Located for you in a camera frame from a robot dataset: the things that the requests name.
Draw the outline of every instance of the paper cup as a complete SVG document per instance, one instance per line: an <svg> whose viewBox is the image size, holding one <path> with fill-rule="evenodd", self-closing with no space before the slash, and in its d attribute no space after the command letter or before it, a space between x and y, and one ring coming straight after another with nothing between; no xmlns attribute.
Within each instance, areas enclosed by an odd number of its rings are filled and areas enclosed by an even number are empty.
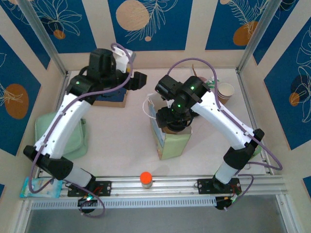
<svg viewBox="0 0 311 233"><path fill-rule="evenodd" d="M219 84L217 96L222 104L227 103L233 94L234 94L234 87L232 85L228 83Z"/></svg>

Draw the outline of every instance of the blue packet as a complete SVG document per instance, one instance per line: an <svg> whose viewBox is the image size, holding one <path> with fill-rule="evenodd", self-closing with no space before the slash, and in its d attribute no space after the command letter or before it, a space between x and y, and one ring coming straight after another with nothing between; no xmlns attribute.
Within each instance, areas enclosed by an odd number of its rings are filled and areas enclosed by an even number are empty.
<svg viewBox="0 0 311 233"><path fill-rule="evenodd" d="M54 181L48 184L43 190L38 193L31 193L28 188L28 180L26 177L24 186L19 195L20 198L27 197L37 197L37 198L59 198L60 191L62 189L63 181L58 181L54 179ZM32 186L34 190L38 190L41 188L46 182L48 182L50 178L36 178L32 179Z"/></svg>

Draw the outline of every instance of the beige circle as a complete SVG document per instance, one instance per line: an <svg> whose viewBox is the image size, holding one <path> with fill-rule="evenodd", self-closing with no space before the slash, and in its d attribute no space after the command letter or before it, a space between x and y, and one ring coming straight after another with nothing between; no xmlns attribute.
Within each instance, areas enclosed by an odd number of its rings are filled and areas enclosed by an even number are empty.
<svg viewBox="0 0 311 233"><path fill-rule="evenodd" d="M14 5L17 5L16 0L8 0L10 3L13 3Z"/></svg>
<svg viewBox="0 0 311 233"><path fill-rule="evenodd" d="M230 97L234 94L234 87L228 83L221 83L218 86L218 92L223 97Z"/></svg>
<svg viewBox="0 0 311 233"><path fill-rule="evenodd" d="M142 29L149 22L147 8L137 0L126 0L116 11L119 25L127 31Z"/></svg>
<svg viewBox="0 0 311 233"><path fill-rule="evenodd" d="M147 42L151 41L151 37L150 36L146 36L145 37L145 41L147 41Z"/></svg>
<svg viewBox="0 0 311 233"><path fill-rule="evenodd" d="M220 2L220 4L222 4L222 5L226 5L226 4L228 4L229 2L231 2L231 0L220 0L219 2Z"/></svg>

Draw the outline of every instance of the black bracket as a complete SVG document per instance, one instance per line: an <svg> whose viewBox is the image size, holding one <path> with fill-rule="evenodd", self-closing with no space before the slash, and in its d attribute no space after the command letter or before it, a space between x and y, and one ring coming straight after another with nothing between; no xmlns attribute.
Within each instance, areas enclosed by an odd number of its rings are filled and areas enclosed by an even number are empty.
<svg viewBox="0 0 311 233"><path fill-rule="evenodd" d="M199 194L233 194L235 187L241 190L241 184L238 178L232 178L228 184L224 185L223 190L215 188L213 183L213 179L198 179L197 188Z"/></svg>
<svg viewBox="0 0 311 233"><path fill-rule="evenodd" d="M98 197L110 197L111 181L95 181L95 189L92 191ZM76 186L70 185L68 187L68 197L84 197L87 193Z"/></svg>

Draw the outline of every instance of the white table surface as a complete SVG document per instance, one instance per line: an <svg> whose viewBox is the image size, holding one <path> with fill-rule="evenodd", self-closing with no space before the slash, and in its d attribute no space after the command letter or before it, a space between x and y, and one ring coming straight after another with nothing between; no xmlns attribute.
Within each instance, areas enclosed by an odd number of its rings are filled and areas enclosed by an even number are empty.
<svg viewBox="0 0 311 233"><path fill-rule="evenodd" d="M89 130L89 149L74 163L94 176L139 176L149 171L155 176L213 175L230 145L209 122L197 117L192 123L192 136L180 157L159 160L148 117L142 103L168 69L140 69L148 75L146 86L130 91L125 108L92 106L85 115ZM212 76L209 69L196 69L198 76ZM237 75L234 69L216 69L220 82L230 83L235 94L226 107L251 126ZM72 71L73 77L78 71ZM171 76L184 82L192 75L190 68L176 68ZM261 162L260 155L253 161ZM262 166L252 165L242 173L265 174Z"/></svg>

